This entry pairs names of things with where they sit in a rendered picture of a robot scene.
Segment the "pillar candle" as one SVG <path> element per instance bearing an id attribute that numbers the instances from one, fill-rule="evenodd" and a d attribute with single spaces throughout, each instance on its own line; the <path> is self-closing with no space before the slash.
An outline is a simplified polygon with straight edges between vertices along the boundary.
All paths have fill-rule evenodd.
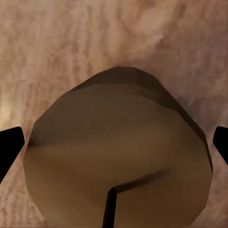
<path id="1" fill-rule="evenodd" d="M 203 130 L 136 67 L 112 67 L 61 96 L 34 123 L 23 166 L 56 228 L 190 228 L 213 178 Z"/>

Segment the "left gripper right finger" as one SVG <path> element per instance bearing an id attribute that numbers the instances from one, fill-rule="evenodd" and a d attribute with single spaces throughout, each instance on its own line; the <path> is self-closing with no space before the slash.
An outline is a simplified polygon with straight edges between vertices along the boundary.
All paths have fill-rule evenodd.
<path id="1" fill-rule="evenodd" d="M 213 136 L 213 144 L 228 165 L 228 128 L 218 126 Z"/>

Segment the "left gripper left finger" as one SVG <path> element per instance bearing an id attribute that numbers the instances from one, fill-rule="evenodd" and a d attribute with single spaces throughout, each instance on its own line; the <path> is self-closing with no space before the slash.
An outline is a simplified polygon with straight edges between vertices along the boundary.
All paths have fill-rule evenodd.
<path id="1" fill-rule="evenodd" d="M 0 183 L 25 144 L 21 127 L 0 132 Z"/>

